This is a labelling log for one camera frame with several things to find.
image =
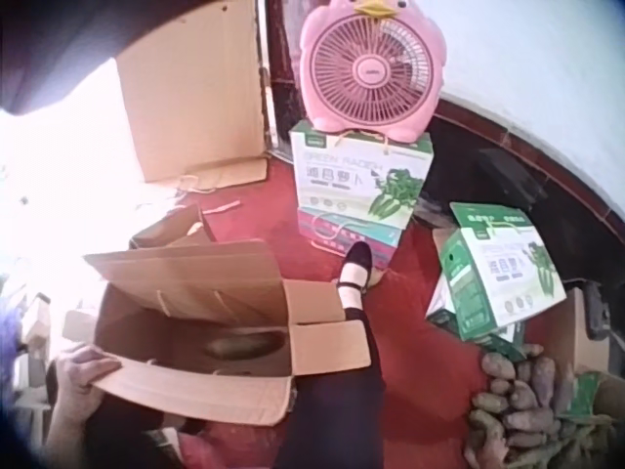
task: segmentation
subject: fan grille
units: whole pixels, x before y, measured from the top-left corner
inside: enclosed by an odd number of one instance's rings
[[[362,68],[377,75],[371,79]],[[325,29],[312,48],[312,84],[324,104],[355,124],[401,121],[432,87],[432,58],[403,21],[349,16]]]

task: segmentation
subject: white sock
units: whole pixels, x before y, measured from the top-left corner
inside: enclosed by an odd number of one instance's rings
[[[367,271],[358,264],[349,262],[341,270],[339,282],[342,281],[355,283],[362,288],[367,284]],[[359,289],[356,290],[351,286],[339,286],[339,297],[343,308],[362,309],[362,294]]]

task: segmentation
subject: yellow beak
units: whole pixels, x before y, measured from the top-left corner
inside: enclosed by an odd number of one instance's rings
[[[365,0],[357,7],[354,7],[354,9],[363,15],[368,15],[378,20],[391,18],[397,14],[395,10],[387,7],[383,0]]]

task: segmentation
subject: brown tile trim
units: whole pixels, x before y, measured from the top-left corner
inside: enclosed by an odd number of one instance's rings
[[[549,157],[543,150],[538,149],[521,137],[510,134],[503,126],[487,117],[449,101],[440,100],[435,115],[499,145],[546,174],[591,210],[618,236],[621,242],[625,243],[625,223],[584,182]]]

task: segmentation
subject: black pants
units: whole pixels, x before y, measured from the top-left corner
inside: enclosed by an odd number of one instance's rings
[[[297,379],[297,399],[273,469],[383,468],[380,414],[384,382],[378,349],[364,312],[348,308],[346,316],[363,322],[371,365]],[[54,404],[57,383],[54,367],[50,369],[48,388]],[[85,429],[90,467],[175,467],[145,434],[158,428],[161,421],[161,412],[106,395]]]

